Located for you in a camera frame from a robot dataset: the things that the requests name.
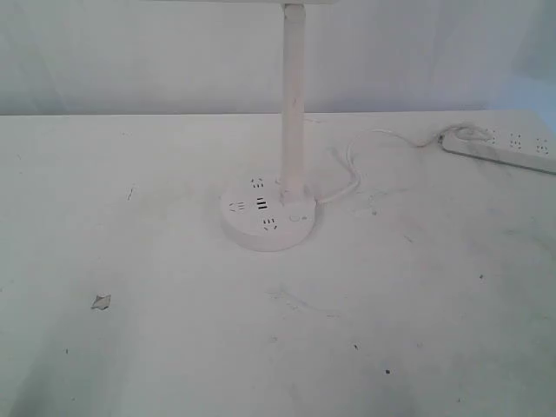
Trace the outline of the white desk lamp with sockets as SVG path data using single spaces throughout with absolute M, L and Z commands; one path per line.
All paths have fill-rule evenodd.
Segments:
M 222 229 L 236 244 L 277 252 L 312 232 L 317 201 L 304 169 L 304 70 L 307 1 L 278 1 L 283 16 L 281 168 L 232 182 L 220 198 Z

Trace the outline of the small torn paper scrap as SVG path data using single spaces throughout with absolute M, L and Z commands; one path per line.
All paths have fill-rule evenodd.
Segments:
M 109 308 L 111 302 L 111 295 L 97 295 L 91 305 L 91 309 L 103 311 Z

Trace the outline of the white power strip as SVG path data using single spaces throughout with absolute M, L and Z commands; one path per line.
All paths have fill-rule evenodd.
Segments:
M 555 174 L 555 136 L 550 130 L 460 127 L 442 133 L 449 153 Z

